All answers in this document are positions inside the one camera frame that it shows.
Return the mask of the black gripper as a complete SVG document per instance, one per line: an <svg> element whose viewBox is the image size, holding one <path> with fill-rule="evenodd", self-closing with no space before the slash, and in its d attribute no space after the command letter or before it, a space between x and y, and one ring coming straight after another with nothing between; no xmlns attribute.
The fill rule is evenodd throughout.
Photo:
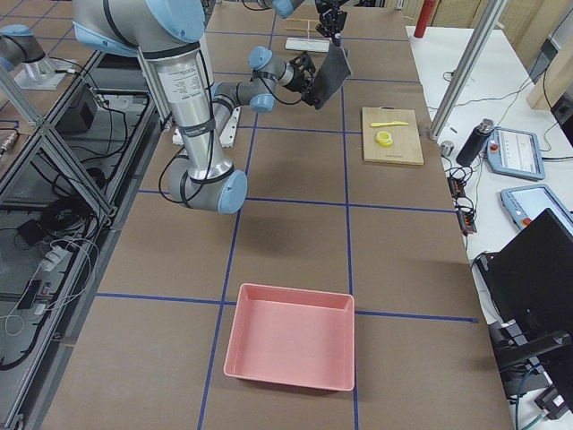
<svg viewBox="0 0 573 430"><path fill-rule="evenodd" d="M346 1L316 0L319 23L315 29L325 38L339 38L346 23L347 12L341 9Z"/></svg>
<svg viewBox="0 0 573 430"><path fill-rule="evenodd" d="M310 88L314 82L316 68L311 56L307 51L289 61L290 70L293 72L292 78L287 85L291 92L298 92L301 99L310 98Z"/></svg>

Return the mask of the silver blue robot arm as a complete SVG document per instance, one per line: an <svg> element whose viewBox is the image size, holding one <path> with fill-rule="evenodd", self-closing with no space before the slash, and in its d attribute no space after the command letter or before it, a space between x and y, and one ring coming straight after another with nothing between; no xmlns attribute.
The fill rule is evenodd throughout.
<svg viewBox="0 0 573 430"><path fill-rule="evenodd" d="M266 47L248 57L248 82L209 84L201 51L206 15L200 1L76 1L75 36L94 50L141 56L158 76L159 94L181 134L185 153L169 168L168 200L184 207L233 214L247 195L247 176L225 155L220 135L235 108L270 112L281 85L306 95L314 70Z"/></svg>
<svg viewBox="0 0 573 430"><path fill-rule="evenodd" d="M257 8L251 8L248 1L243 1L244 6L253 11L265 11L274 9L275 12L283 19L290 17L295 9L304 3L304 1L292 0L259 0L252 1ZM329 38L337 44L341 39L341 33L346 24L347 12L342 9L346 1L314 1L314 5L319 17L319 23L316 30L325 38Z"/></svg>

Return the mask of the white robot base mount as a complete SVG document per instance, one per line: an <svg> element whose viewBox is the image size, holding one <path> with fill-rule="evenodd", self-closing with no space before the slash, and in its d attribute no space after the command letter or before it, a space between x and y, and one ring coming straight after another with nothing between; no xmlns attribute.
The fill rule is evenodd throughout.
<svg viewBox="0 0 573 430"><path fill-rule="evenodd" d="M232 148L234 146L240 114L241 108L236 107L225 122L225 127L219 134L219 140L223 148ZM182 146L184 144L178 127L175 129L172 136L172 143L177 146Z"/></svg>

